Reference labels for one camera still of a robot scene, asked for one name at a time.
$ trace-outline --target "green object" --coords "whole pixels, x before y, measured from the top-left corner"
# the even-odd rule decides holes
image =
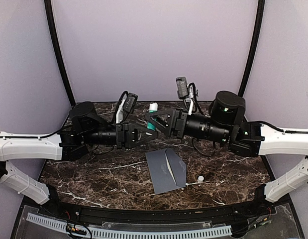
[[[158,110],[158,104],[155,102],[150,103],[149,105],[149,113],[155,112]],[[155,130],[155,126],[151,124],[150,122],[147,123],[147,128],[151,130]]]
[[[151,129],[151,130],[155,130],[155,126],[150,122],[147,123],[147,128]]]

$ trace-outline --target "white cable tray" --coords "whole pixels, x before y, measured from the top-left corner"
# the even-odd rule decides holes
[[[43,226],[45,228],[67,233],[65,231],[66,221],[60,219],[51,219],[43,215],[28,213],[27,221]],[[76,228],[87,231],[84,227],[76,225]],[[94,239],[209,239],[232,235],[231,226],[210,228],[203,230],[193,230],[185,232],[124,232],[104,230],[89,227]]]

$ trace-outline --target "black frame pole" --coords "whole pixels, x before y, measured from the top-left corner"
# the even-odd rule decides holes
[[[54,54],[56,57],[56,60],[58,62],[61,78],[63,81],[63,85],[66,91],[66,94],[68,95],[69,101],[71,106],[75,106],[75,99],[74,95],[71,89],[71,85],[69,82],[68,75],[66,74],[62,54],[61,54],[61,49],[58,41],[58,35],[56,33],[56,28],[55,28],[55,22],[54,22],[54,17],[53,17],[53,10],[52,10],[52,3],[51,0],[44,0],[44,5],[45,5],[45,11],[46,11],[46,17],[48,20],[48,25],[49,25],[49,30],[50,30],[50,35],[51,35],[51,40],[54,48]]]
[[[256,52],[256,49],[257,49],[257,45],[258,45],[261,23],[262,23],[262,17],[263,17],[263,12],[264,12],[264,3],[265,3],[265,0],[259,0],[258,1],[258,9],[257,9],[256,18],[255,18],[255,24],[254,24],[254,29],[253,29],[250,51],[249,51],[249,55],[248,55],[247,64],[245,66],[245,70],[244,70],[244,73],[243,73],[240,89],[239,89],[239,92],[238,92],[238,95],[241,96],[241,97],[243,97],[245,89],[246,89],[247,84],[248,84],[248,80],[249,80],[249,76],[250,76],[250,72],[251,72],[251,68],[252,68],[252,64],[253,64],[253,60],[254,60],[254,56],[255,56],[255,52]]]

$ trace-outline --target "white arm link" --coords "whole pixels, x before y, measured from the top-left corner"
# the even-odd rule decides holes
[[[6,162],[7,174],[3,175],[0,183],[16,190],[18,194],[23,194],[38,204],[49,201],[49,189],[43,184],[30,178],[25,173],[17,169],[11,162]]]

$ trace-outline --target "wire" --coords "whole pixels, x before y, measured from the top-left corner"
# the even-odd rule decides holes
[[[67,125],[67,126],[64,126],[62,128],[60,128],[59,130],[53,132],[53,133],[50,133],[50,134],[47,134],[47,135],[43,135],[43,136],[13,136],[13,135],[4,135],[4,136],[0,136],[0,138],[48,138],[48,137],[51,137],[57,133],[59,133],[60,131],[64,130],[64,129],[67,129],[67,128],[70,128],[72,127],[72,125]]]
[[[265,125],[267,125],[268,127],[272,128],[272,129],[275,129],[275,130],[278,131],[278,132],[284,133],[284,130],[283,130],[283,129],[278,128],[278,127],[274,126],[273,124],[270,124],[270,123],[265,122],[265,121],[258,120],[258,121],[251,121],[251,122],[249,122],[249,123],[261,123],[261,124],[265,124]]]
[[[249,228],[249,226],[251,226],[252,224],[254,224],[261,216],[256,217],[255,219],[253,219],[248,225],[246,225],[245,227],[241,228],[240,230],[237,230],[235,232],[232,232],[233,234],[244,234],[246,233],[246,231],[241,232],[247,228]]]
[[[268,217],[265,217],[264,219],[262,219],[260,222],[256,223],[255,225],[253,225],[251,228],[249,228],[252,224],[254,224],[260,217],[262,217],[262,215],[259,215],[258,217],[256,217],[254,220],[252,220],[247,226],[235,231],[235,232],[232,232],[233,234],[244,234],[244,233],[247,233],[255,228],[258,227],[258,225],[260,226],[263,226],[261,225],[261,223],[263,222],[266,222],[268,220],[268,218],[270,218],[271,214],[272,214],[272,210],[270,207],[267,207],[267,210],[269,211],[269,216]]]
[[[116,107],[115,107],[115,111],[114,111],[112,120],[110,121],[110,124],[113,124],[113,123],[115,122],[116,114],[117,114],[118,108],[119,108],[120,104],[122,103],[122,100],[123,100],[123,98],[124,98],[125,95],[128,96],[128,91],[124,91],[124,92],[120,95],[120,97],[119,97],[119,99],[118,99],[118,102],[117,102],[117,105],[116,105]]]
[[[47,210],[46,208],[44,208],[44,207],[42,207],[42,206],[41,206],[40,208],[44,209],[46,212],[48,212],[49,214],[51,214],[51,215],[52,215],[53,217],[55,217],[55,218],[65,220],[65,221],[67,222],[67,224],[68,224],[68,222],[72,222],[74,225],[76,225],[76,224],[81,225],[81,226],[84,227],[86,230],[88,230],[88,232],[89,232],[89,234],[90,234],[90,239],[93,238],[91,230],[90,230],[87,226],[85,226],[83,223],[75,222],[75,221],[73,221],[73,220],[71,220],[71,219],[65,219],[65,218],[59,217],[59,216],[53,214],[52,212],[50,212],[49,210]]]
[[[123,120],[121,122],[124,122],[125,120],[127,120],[128,116],[129,116],[129,113],[126,113],[125,116],[123,117]]]
[[[286,130],[286,131],[284,131],[283,129],[278,128],[278,127],[274,126],[273,124],[270,124],[270,123],[268,123],[268,122],[261,121],[261,120],[258,120],[258,121],[251,121],[251,122],[249,122],[249,123],[261,123],[261,124],[265,124],[265,125],[267,125],[268,127],[272,128],[272,129],[275,129],[276,131],[282,132],[282,133],[303,133],[303,134],[308,134],[308,131],[296,131],[296,130]]]
[[[268,207],[268,210],[269,210],[269,212],[270,212],[269,217],[271,217],[271,215],[272,215],[272,210],[271,210],[270,207]]]
[[[200,149],[197,148],[197,146],[195,146],[194,139],[196,139],[197,142],[198,142],[198,139],[192,138],[192,145],[193,145],[193,148],[194,148],[195,151],[197,151],[201,156],[204,156],[204,157],[213,157],[214,156],[215,149],[216,149],[215,142],[212,143],[213,150],[212,150],[211,154],[205,154],[205,153],[201,152]]]
[[[193,87],[193,92],[194,92],[194,103],[195,103],[195,106],[196,108],[198,109],[199,113],[202,114],[204,116],[204,113],[202,111],[202,109],[200,108],[199,106],[199,103],[198,103],[198,100],[197,100],[197,91],[196,91],[196,85],[191,82],[189,85],[188,85],[188,88],[190,87]]]
[[[186,99],[183,99],[183,102],[184,102],[184,106],[185,106],[186,110],[189,111]]]
[[[107,154],[107,153],[112,152],[112,151],[114,150],[114,145],[112,145],[112,149],[110,149],[109,151],[103,152],[103,153],[94,153],[94,151],[95,151],[96,149],[92,150],[92,154],[93,154],[93,155],[104,155],[104,154]]]

